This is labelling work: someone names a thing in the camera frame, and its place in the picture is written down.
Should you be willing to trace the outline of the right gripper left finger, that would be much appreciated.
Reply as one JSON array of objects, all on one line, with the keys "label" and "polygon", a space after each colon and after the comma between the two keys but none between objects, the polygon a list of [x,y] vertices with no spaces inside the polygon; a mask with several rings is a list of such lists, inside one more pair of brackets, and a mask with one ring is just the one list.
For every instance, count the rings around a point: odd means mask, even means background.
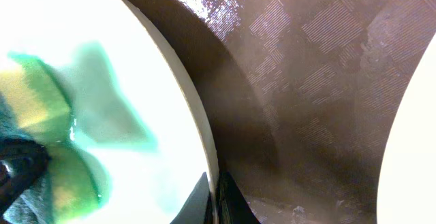
[{"label": "right gripper left finger", "polygon": [[212,224],[212,203],[204,172],[171,224]]}]

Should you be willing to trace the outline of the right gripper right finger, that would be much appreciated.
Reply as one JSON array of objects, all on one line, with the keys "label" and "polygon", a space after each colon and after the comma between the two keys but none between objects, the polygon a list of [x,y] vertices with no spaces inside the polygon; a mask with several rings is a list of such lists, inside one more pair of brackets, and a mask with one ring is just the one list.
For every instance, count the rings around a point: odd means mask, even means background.
[{"label": "right gripper right finger", "polygon": [[229,172],[221,172],[217,195],[219,224],[260,224]]}]

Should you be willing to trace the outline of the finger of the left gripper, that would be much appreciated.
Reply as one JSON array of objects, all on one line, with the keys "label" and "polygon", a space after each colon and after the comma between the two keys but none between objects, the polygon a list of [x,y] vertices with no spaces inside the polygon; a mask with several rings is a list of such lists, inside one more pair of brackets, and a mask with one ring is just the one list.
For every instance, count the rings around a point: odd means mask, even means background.
[{"label": "finger of the left gripper", "polygon": [[47,170],[46,147],[33,140],[1,141],[1,214]]}]

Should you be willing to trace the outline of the green yellow sponge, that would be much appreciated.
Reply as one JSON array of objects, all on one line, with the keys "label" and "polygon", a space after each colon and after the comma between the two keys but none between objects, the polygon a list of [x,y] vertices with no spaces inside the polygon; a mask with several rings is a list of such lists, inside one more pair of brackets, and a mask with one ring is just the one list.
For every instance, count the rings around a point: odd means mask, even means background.
[{"label": "green yellow sponge", "polygon": [[33,140],[50,160],[43,176],[1,214],[6,223],[73,223],[102,203],[95,179],[70,138],[72,108],[38,57],[1,58],[1,141]]}]

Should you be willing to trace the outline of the white plate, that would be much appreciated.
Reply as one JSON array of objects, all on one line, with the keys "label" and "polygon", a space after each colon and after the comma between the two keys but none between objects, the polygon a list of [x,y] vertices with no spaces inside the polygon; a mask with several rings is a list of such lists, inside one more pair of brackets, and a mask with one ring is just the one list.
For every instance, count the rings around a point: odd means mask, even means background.
[{"label": "white plate", "polygon": [[377,189],[378,224],[435,224],[435,41],[400,102]]},{"label": "white plate", "polygon": [[1,0],[1,58],[43,61],[72,108],[71,140],[101,207],[73,223],[171,223],[217,160],[181,60],[127,0]]}]

